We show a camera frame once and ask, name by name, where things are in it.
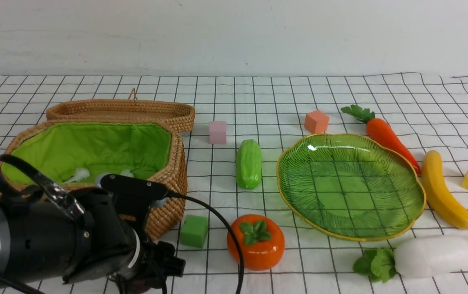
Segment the wicker basket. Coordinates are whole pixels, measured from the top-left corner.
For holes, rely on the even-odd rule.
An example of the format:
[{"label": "wicker basket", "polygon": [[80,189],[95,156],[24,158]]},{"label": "wicker basket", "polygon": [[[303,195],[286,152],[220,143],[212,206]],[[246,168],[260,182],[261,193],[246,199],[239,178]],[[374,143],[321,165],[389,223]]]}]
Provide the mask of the wicker basket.
[{"label": "wicker basket", "polygon": [[133,88],[128,99],[88,99],[63,102],[47,109],[48,120],[62,119],[122,119],[128,123],[143,123],[156,119],[178,133],[194,127],[195,108],[178,102],[138,100]]},{"label": "wicker basket", "polygon": [[[94,119],[69,119],[67,123],[94,123]],[[99,123],[124,123],[123,119],[106,119],[98,120]],[[39,125],[36,125],[30,129],[27,129],[19,133],[7,147],[5,153],[11,154],[15,149],[17,149],[24,141],[36,136],[40,132],[45,131],[49,127],[56,125],[57,123],[66,123],[64,120],[49,120]],[[171,147],[170,154],[168,158],[167,165],[155,173],[148,180],[153,182],[159,182],[165,184],[169,189],[172,189],[175,192],[186,195],[187,194],[187,167],[185,166],[185,153],[183,149],[183,140],[182,137],[174,132],[168,125],[165,123],[159,122],[155,119],[148,120],[144,119],[141,123],[155,123],[156,125],[161,126],[168,132],[170,132],[171,138]],[[10,181],[8,183],[21,190],[25,188],[25,185],[14,184]],[[91,187],[94,184],[61,184],[66,190],[75,190],[84,187]],[[160,208],[152,208],[150,212],[149,219],[147,221],[146,232],[153,240],[160,238],[167,231],[172,229],[178,222],[181,221],[183,217],[183,211],[185,209],[185,200],[179,198],[169,198],[165,202],[165,205]]]}]

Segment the toy carrot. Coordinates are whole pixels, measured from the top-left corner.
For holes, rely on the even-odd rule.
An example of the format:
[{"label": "toy carrot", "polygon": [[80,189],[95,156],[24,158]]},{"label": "toy carrot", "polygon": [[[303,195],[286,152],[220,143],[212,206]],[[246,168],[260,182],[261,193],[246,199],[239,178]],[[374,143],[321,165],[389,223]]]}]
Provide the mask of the toy carrot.
[{"label": "toy carrot", "polygon": [[345,114],[352,115],[358,121],[366,124],[366,132],[370,139],[376,141],[379,145],[396,151],[412,164],[415,172],[420,175],[421,168],[410,151],[401,143],[391,126],[383,119],[376,118],[376,114],[368,108],[361,108],[357,105],[341,108]]}]

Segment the green glass plate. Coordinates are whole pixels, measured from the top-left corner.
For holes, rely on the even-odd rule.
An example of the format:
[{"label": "green glass plate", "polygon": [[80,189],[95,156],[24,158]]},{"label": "green glass plate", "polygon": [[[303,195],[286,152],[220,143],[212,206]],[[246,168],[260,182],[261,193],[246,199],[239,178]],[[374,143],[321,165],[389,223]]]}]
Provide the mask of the green glass plate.
[{"label": "green glass plate", "polygon": [[314,134],[277,162],[281,197],[320,231],[353,241],[379,241],[408,231],[426,195],[398,153],[355,134]]}]

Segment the black cable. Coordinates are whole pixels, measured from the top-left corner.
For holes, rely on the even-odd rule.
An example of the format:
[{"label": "black cable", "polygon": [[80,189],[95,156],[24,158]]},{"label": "black cable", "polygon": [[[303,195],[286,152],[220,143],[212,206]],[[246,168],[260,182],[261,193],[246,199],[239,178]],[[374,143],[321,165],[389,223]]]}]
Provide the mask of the black cable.
[{"label": "black cable", "polygon": [[[33,179],[34,176],[40,173],[31,164],[29,164],[28,162],[25,162],[21,158],[18,158],[17,156],[12,156],[10,154],[1,154],[0,163],[2,162],[12,165],[16,169],[18,169],[18,171],[20,171],[21,173],[23,173],[30,179]],[[1,167],[0,167],[0,194],[6,197],[19,197],[19,196],[25,195],[23,194],[23,191],[18,191],[7,183],[1,171]]]},{"label": "black cable", "polygon": [[230,227],[229,223],[227,220],[219,214],[219,212],[214,209],[212,206],[206,204],[203,201],[200,201],[198,199],[195,199],[193,197],[189,197],[186,195],[180,195],[176,193],[169,193],[167,195],[168,198],[181,198],[185,199],[194,203],[197,203],[206,209],[210,210],[213,214],[215,214],[221,222],[223,222],[223,225],[227,228],[227,231],[229,231],[230,236],[232,236],[232,239],[234,240],[234,244],[236,244],[236,249],[238,250],[238,255],[239,255],[239,267],[238,267],[238,287],[236,288],[236,294],[241,294],[241,286],[243,286],[243,274],[245,273],[245,262],[243,260],[243,251],[241,251],[241,245],[239,244],[238,239],[236,238],[236,235],[234,234],[234,231],[232,230],[232,227]]},{"label": "black cable", "polygon": [[[154,274],[158,278],[159,281],[163,281],[163,276],[161,275],[161,269],[158,267],[157,264],[150,262],[149,265],[152,267]],[[167,294],[167,281],[163,281],[161,283],[161,294]]]},{"label": "black cable", "polygon": [[45,294],[40,290],[36,290],[33,287],[27,286],[25,283],[21,283],[19,281],[14,281],[8,277],[4,277],[4,275],[0,274],[0,283],[3,283],[11,288],[14,288],[17,291],[22,292],[23,294]]},{"label": "black cable", "polygon": [[122,276],[116,277],[116,286],[118,287],[118,293],[119,294],[127,294],[127,289],[126,289],[126,282],[125,279]]}]

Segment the green leaves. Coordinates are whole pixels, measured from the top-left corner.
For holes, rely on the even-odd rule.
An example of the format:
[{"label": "green leaves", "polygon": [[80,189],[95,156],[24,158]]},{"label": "green leaves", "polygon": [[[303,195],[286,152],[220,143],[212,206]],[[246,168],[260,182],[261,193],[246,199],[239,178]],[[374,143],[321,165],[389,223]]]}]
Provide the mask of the green leaves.
[{"label": "green leaves", "polygon": [[375,112],[370,111],[369,108],[361,108],[355,104],[341,108],[341,112],[352,115],[355,119],[362,123],[368,123],[368,121],[376,117]]},{"label": "green leaves", "polygon": [[368,249],[354,263],[352,270],[359,275],[368,276],[375,283],[386,283],[396,274],[396,262],[392,249]]},{"label": "green leaves", "polygon": [[243,242],[246,246],[252,246],[257,242],[271,240],[272,235],[266,230],[266,221],[259,220],[254,223],[242,222],[239,229],[245,236]]}]

